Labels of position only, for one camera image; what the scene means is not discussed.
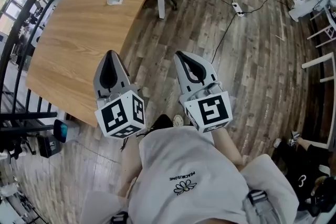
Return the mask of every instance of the white chair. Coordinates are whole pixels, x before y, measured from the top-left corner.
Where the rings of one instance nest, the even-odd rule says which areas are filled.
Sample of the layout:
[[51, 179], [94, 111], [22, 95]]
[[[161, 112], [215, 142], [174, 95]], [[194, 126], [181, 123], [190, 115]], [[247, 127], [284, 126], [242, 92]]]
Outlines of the white chair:
[[318, 14], [316, 14], [316, 15], [315, 15], [314, 17], [312, 17], [310, 20], [313, 20], [314, 18], [316, 18], [317, 16], [319, 16], [323, 11], [324, 11], [324, 12], [326, 13], [326, 15], [327, 15], [327, 18], [328, 18], [328, 21], [329, 21], [329, 26], [327, 26], [326, 28], [324, 28], [324, 29], [318, 31], [318, 32], [315, 33], [314, 35], [311, 35], [311, 36], [308, 37], [307, 39], [311, 39], [312, 37], [317, 36], [317, 35], [319, 35], [319, 34], [322, 33], [322, 32], [325, 32], [325, 33], [327, 34], [327, 36], [329, 37], [329, 40], [326, 41], [326, 42], [323, 42], [323, 43], [321, 43], [321, 44], [319, 44], [319, 45], [317, 45], [316, 48], [321, 47], [321, 46], [323, 46], [323, 45], [325, 45], [325, 44], [327, 44], [327, 43], [329, 43], [329, 42], [331, 42], [331, 41], [333, 41], [333, 40], [336, 40], [336, 23], [335, 23], [335, 21], [332, 19], [331, 14], [330, 14], [330, 11], [329, 11], [326, 7], [324, 7], [323, 10], [322, 10], [321, 12], [319, 12]]
[[335, 67], [335, 58], [334, 58], [334, 53], [331, 52], [327, 55], [323, 55], [319, 58], [316, 58], [314, 60], [311, 60], [309, 62], [303, 63], [301, 65], [302, 69], [308, 68], [308, 67], [312, 67], [315, 65], [318, 65], [319, 63], [328, 61], [328, 60], [332, 60], [332, 69], [333, 69], [333, 75], [331, 77], [327, 77], [327, 78], [323, 78], [320, 79], [320, 83], [324, 83], [327, 81], [334, 81], [334, 105], [333, 105], [333, 109], [332, 109], [332, 119], [331, 119], [331, 124], [330, 124], [330, 132], [329, 132], [329, 137], [328, 137], [328, 141], [326, 144], [324, 143], [319, 143], [319, 142], [314, 142], [314, 141], [309, 141], [310, 144], [317, 146], [317, 147], [321, 147], [321, 148], [326, 148], [329, 149], [330, 151], [335, 151], [336, 149], [336, 140], [335, 140], [335, 135], [333, 135], [333, 130], [334, 130], [334, 124], [335, 124], [335, 114], [336, 114], [336, 87], [335, 87], [335, 79], [336, 79], [336, 67]]

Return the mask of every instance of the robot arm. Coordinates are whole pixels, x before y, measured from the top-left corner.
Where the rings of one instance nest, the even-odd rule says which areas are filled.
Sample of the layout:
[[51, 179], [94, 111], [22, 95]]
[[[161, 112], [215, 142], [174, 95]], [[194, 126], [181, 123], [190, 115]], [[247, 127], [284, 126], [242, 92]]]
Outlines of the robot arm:
[[222, 90], [212, 64], [186, 51], [174, 56], [184, 112], [199, 132], [226, 126], [232, 120], [229, 95]]
[[95, 114], [104, 136], [125, 139], [145, 129], [144, 102], [128, 76], [119, 55], [109, 50], [93, 79], [98, 107]]

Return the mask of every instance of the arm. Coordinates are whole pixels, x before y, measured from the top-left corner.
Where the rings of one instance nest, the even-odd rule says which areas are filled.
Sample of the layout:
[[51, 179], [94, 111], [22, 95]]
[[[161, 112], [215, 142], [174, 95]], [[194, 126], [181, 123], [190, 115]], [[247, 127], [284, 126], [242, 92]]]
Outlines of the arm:
[[118, 195], [125, 197], [131, 182], [135, 177], [138, 177], [142, 170], [140, 159], [140, 151], [137, 138], [131, 136], [121, 152], [121, 189]]
[[310, 143], [307, 140], [304, 140], [302, 138], [298, 138], [297, 140], [298, 145], [302, 146], [306, 151], [308, 150]]
[[211, 131], [215, 148], [227, 157], [238, 170], [244, 168], [243, 158], [225, 128]]

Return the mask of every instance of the power strip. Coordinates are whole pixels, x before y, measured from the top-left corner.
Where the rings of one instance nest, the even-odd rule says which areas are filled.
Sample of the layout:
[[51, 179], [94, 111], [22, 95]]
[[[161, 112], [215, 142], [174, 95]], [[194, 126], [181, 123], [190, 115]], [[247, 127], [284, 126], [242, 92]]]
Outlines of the power strip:
[[235, 9], [235, 12], [238, 14], [239, 17], [243, 17], [244, 13], [242, 9], [240, 8], [239, 4], [236, 2], [232, 3], [232, 7]]

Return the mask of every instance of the buckle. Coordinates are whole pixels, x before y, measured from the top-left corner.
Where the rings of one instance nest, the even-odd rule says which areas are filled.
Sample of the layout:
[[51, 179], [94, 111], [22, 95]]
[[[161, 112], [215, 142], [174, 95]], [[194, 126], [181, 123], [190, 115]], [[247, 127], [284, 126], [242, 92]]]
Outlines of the buckle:
[[249, 198], [251, 204], [254, 205], [258, 202], [266, 201], [267, 193], [263, 190], [254, 189], [248, 193], [247, 197]]

